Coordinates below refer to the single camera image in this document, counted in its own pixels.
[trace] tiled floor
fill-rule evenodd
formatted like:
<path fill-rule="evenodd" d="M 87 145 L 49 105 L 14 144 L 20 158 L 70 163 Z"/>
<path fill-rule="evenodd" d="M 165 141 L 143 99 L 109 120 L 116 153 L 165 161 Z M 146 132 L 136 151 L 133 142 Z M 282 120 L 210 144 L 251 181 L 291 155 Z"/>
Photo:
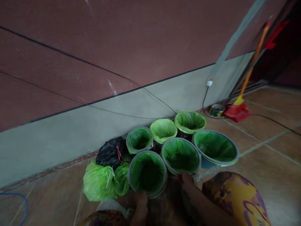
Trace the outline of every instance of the tiled floor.
<path fill-rule="evenodd" d="M 251 113 L 269 116 L 301 133 L 300 91 L 266 87 L 244 99 Z M 195 176 L 197 185 L 201 188 L 219 171 L 237 172 L 262 194 L 272 225 L 301 225 L 301 137 L 259 116 L 241 123 L 206 119 L 206 129 L 229 136 L 241 157 L 230 167 L 201 169 Z M 29 211 L 24 225 L 79 225 L 91 214 L 98 203 L 89 202 L 82 193 L 88 161 L 12 191 L 27 196 Z M 0 196 L 0 225 L 19 225 L 24 211 L 19 197 Z"/>

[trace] broom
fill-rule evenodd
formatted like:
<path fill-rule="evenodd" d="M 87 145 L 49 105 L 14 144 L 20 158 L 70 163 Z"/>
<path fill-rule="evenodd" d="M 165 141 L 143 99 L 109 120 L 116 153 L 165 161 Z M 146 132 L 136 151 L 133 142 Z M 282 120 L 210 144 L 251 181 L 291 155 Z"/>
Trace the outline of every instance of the broom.
<path fill-rule="evenodd" d="M 253 55 L 253 58 L 251 60 L 250 65 L 252 65 L 252 68 L 249 70 L 248 75 L 245 79 L 245 82 L 241 88 L 240 94 L 238 96 L 238 98 L 236 99 L 236 101 L 234 102 L 234 104 L 232 104 L 225 112 L 224 115 L 226 115 L 228 118 L 236 121 L 236 122 L 240 122 L 242 120 L 244 120 L 245 118 L 249 117 L 251 114 L 249 113 L 248 107 L 247 105 L 244 103 L 244 99 L 242 98 L 246 86 L 248 84 L 249 78 L 252 74 L 253 71 L 253 67 L 254 67 L 254 63 L 256 62 L 259 54 L 260 54 L 260 50 L 263 44 L 263 41 L 267 35 L 267 32 L 269 31 L 269 28 L 271 26 L 271 20 L 269 20 L 267 23 L 265 23 L 265 25 L 263 26 L 263 31 L 259 40 L 259 43 L 256 47 L 256 51 Z"/>

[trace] orange broom handle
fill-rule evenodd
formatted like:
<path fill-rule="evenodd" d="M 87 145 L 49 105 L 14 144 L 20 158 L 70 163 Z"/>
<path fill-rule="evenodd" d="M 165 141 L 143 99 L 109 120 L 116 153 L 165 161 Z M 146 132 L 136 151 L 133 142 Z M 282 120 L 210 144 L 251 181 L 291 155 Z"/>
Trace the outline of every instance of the orange broom handle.
<path fill-rule="evenodd" d="M 268 21 L 264 25 L 263 31 L 262 31 L 262 34 L 261 34 L 261 37 L 260 37 L 260 40 L 259 40 L 259 43 L 258 43 L 258 45 L 256 47 L 256 51 L 254 53 L 254 56 L 252 58 L 252 61 L 251 61 L 250 65 L 254 64 L 254 62 L 257 60 L 257 58 L 259 56 L 259 53 L 260 53 L 260 50 L 261 50 L 261 47 L 262 47 L 262 44 L 263 44 L 263 41 L 264 41 L 264 39 L 265 39 L 265 37 L 267 35 L 267 32 L 270 29 L 270 26 L 271 26 L 271 21 Z M 249 73 L 248 73 L 248 75 L 247 75 L 247 77 L 245 79 L 244 85 L 242 86 L 240 94 L 239 94 L 240 96 L 242 96 L 244 94 L 244 92 L 245 92 L 245 89 L 246 89 L 246 86 L 248 84 L 249 78 L 250 78 L 250 76 L 252 74 L 252 71 L 253 71 L 253 68 L 249 71 Z"/>

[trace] blue cable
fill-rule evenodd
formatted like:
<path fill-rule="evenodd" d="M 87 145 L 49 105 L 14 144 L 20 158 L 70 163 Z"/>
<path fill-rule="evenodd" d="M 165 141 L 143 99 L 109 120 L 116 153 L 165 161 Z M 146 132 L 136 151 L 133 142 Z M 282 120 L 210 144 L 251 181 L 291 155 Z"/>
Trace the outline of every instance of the blue cable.
<path fill-rule="evenodd" d="M 24 223 L 25 221 L 25 218 L 27 216 L 27 212 L 28 212 L 28 202 L 27 202 L 27 199 L 24 195 L 22 194 L 18 194 L 18 193 L 0 193 L 0 195 L 7 195 L 7 196 L 20 196 L 21 198 L 24 199 L 24 202 L 25 202 L 25 214 L 24 214 L 24 217 L 23 217 L 23 220 L 21 221 L 20 223 L 20 226 Z"/>

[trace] small tin can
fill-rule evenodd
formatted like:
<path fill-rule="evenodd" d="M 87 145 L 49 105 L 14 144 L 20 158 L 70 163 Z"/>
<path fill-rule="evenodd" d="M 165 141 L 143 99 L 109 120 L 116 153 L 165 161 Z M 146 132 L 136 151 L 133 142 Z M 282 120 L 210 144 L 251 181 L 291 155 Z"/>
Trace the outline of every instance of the small tin can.
<path fill-rule="evenodd" d="M 220 117 L 220 115 L 224 112 L 225 107 L 219 104 L 213 104 L 211 106 L 209 114 L 214 117 Z"/>

